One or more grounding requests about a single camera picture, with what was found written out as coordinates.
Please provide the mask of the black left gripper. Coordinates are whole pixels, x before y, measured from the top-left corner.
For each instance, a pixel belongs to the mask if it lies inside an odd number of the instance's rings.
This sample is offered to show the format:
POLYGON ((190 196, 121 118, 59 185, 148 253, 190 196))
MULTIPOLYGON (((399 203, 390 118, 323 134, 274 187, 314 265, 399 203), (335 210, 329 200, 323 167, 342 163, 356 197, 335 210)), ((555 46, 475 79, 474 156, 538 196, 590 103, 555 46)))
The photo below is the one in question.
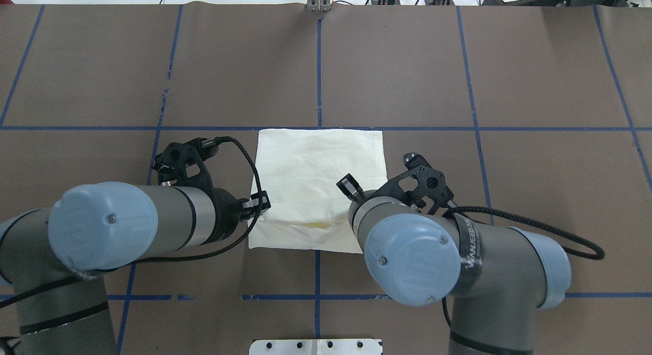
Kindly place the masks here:
POLYGON ((237 199, 223 188, 214 188, 212 201, 215 208, 215 224, 211 242, 228 239, 237 229, 242 216, 253 216, 256 211, 264 214, 271 208, 267 191, 237 199))

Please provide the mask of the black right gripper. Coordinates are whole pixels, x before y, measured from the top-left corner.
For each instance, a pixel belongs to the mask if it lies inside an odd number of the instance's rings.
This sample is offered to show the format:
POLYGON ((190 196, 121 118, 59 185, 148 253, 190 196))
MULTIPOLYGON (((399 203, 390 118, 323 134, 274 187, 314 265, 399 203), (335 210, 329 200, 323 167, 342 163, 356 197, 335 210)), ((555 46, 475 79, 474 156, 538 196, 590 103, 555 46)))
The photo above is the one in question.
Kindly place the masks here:
POLYGON ((336 186, 349 200, 356 200, 359 206, 365 204, 370 199, 379 197, 387 197, 386 193, 378 190, 362 190, 360 184, 352 174, 346 174, 343 178, 336 182, 336 186))

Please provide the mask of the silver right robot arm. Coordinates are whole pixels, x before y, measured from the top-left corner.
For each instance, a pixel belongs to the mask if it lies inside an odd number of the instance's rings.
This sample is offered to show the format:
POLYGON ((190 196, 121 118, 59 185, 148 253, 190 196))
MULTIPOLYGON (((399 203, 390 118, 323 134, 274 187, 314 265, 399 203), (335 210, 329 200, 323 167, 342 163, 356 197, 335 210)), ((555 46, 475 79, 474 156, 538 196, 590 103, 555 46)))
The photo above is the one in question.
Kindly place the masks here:
POLYGON ((568 255, 550 237, 459 213, 424 215, 352 175, 336 185, 373 280, 394 301, 422 307, 453 298, 448 353, 532 354, 536 314, 564 300, 568 255))

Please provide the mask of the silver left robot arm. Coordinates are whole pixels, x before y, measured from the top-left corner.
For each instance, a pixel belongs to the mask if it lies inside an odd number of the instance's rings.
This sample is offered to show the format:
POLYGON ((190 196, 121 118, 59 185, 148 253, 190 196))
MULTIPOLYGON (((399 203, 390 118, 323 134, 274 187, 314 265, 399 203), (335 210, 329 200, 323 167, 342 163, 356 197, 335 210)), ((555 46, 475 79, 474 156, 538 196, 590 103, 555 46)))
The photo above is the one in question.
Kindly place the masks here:
POLYGON ((103 277, 137 262, 230 236, 270 208, 265 191, 236 199, 195 186, 80 185, 52 206, 2 223, 2 285, 14 296, 19 336, 2 354, 116 354, 103 277))

